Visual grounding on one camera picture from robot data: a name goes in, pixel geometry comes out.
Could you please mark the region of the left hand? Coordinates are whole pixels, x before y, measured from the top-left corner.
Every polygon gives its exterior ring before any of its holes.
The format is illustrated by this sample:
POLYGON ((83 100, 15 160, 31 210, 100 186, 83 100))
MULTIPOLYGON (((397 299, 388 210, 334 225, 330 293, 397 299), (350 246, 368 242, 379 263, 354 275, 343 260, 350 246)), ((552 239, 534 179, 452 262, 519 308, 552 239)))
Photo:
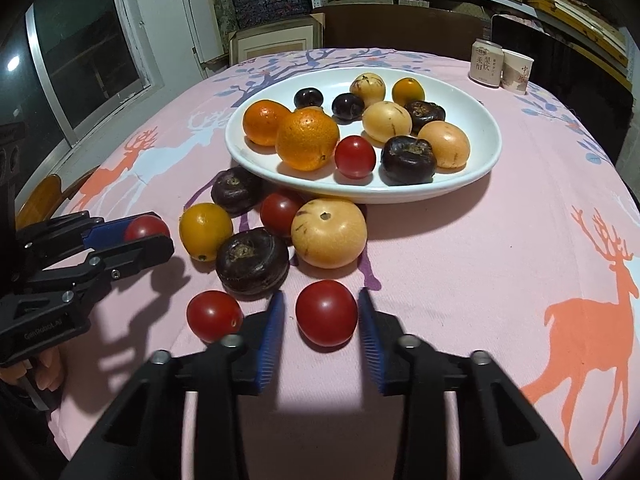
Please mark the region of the left hand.
POLYGON ((64 382, 66 370, 60 347, 41 352, 31 368, 28 368, 27 364, 27 361, 23 361, 2 368, 2 382, 15 386, 29 370, 34 373, 36 385, 40 390, 55 391, 64 382))

